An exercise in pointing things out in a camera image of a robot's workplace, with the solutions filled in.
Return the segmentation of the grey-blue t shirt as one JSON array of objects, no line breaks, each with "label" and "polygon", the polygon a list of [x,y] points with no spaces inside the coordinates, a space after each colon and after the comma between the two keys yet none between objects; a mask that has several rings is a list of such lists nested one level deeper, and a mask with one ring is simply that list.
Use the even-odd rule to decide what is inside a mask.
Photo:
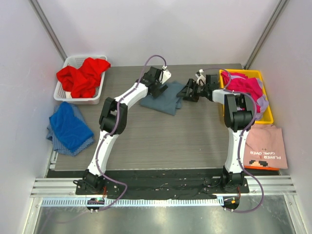
[{"label": "grey-blue t shirt", "polygon": [[167,83],[167,86],[168,88],[157,98],[154,98],[152,95],[144,97],[140,101],[140,105],[142,107],[175,116],[176,111],[182,108],[182,97],[177,97],[177,94],[185,85],[174,81]]}]

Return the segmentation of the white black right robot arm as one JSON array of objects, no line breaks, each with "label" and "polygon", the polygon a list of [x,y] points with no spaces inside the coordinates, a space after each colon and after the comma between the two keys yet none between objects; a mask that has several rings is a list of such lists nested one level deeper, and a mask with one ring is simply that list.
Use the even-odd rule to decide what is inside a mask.
[{"label": "white black right robot arm", "polygon": [[217,75],[196,73],[177,94],[183,100],[197,102],[200,97],[224,106],[224,123],[229,132],[228,155],[220,177],[220,187],[230,193],[244,182],[244,150],[255,122],[256,105],[249,94],[219,88]]}]

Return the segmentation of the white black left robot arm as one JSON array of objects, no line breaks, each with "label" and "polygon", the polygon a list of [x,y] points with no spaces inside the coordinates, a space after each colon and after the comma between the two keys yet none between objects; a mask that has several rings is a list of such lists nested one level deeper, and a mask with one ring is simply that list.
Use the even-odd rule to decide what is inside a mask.
[{"label": "white black left robot arm", "polygon": [[148,95],[158,97],[168,86],[165,82],[171,77],[166,65],[151,67],[134,85],[122,95],[104,101],[99,118],[100,134],[93,159],[85,170],[77,187],[92,194],[100,194],[104,188],[104,174],[113,145],[126,128],[128,110]]}]

